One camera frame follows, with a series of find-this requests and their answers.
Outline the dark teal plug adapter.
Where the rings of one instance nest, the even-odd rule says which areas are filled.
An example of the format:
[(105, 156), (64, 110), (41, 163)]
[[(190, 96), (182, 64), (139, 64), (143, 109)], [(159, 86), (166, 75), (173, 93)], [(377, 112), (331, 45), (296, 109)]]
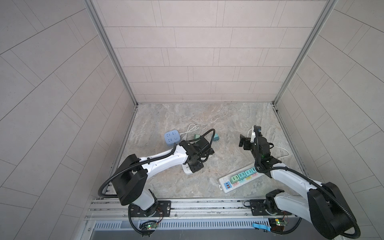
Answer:
[(243, 179), (246, 178), (245, 172), (240, 172), (240, 173), (237, 174), (237, 176), (239, 177), (239, 180), (243, 180)]

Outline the white multicolour power strip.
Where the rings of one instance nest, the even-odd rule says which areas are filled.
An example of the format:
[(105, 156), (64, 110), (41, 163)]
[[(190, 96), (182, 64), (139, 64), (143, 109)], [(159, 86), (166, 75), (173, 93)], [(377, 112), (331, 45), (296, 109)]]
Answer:
[(250, 183), (264, 174), (258, 173), (254, 164), (245, 166), (219, 179), (219, 189), (224, 193), (229, 193), (241, 186)]

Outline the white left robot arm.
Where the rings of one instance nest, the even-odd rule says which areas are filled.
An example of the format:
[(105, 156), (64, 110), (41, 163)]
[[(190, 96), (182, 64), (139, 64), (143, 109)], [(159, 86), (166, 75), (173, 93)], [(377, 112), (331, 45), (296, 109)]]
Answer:
[(145, 189), (147, 179), (178, 165), (186, 165), (187, 172), (196, 173), (204, 167), (209, 156), (214, 154), (212, 143), (216, 134), (210, 129), (199, 138), (174, 144), (171, 150), (139, 158), (135, 154), (128, 156), (115, 173), (98, 189), (103, 199), (118, 198), (122, 206), (134, 204), (153, 215), (159, 205), (155, 195)]

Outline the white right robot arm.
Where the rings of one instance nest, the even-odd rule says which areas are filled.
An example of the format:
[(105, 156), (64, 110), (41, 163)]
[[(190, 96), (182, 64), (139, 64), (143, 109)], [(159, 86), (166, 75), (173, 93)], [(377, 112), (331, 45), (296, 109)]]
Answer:
[(333, 183), (321, 183), (287, 167), (281, 160), (271, 155), (269, 143), (261, 133), (253, 133), (250, 138), (240, 136), (239, 146), (250, 151), (258, 173), (282, 182), (290, 187), (298, 197), (277, 189), (266, 194), (266, 210), (292, 213), (310, 223), (326, 239), (337, 236), (358, 239), (361, 230), (357, 220), (340, 189)]

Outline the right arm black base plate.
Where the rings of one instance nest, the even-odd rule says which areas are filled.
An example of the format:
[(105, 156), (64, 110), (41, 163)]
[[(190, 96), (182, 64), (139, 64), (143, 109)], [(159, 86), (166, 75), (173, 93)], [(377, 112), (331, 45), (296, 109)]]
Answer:
[(268, 209), (265, 200), (249, 200), (244, 206), (251, 209), (252, 216), (283, 216), (280, 210)]

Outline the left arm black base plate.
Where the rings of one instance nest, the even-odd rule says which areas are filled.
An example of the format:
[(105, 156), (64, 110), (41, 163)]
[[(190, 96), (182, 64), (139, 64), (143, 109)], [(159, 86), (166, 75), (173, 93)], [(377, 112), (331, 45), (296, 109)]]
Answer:
[(148, 210), (142, 210), (139, 206), (130, 204), (129, 214), (134, 218), (159, 218), (169, 217), (171, 211), (171, 201), (158, 201), (157, 206), (150, 207)]

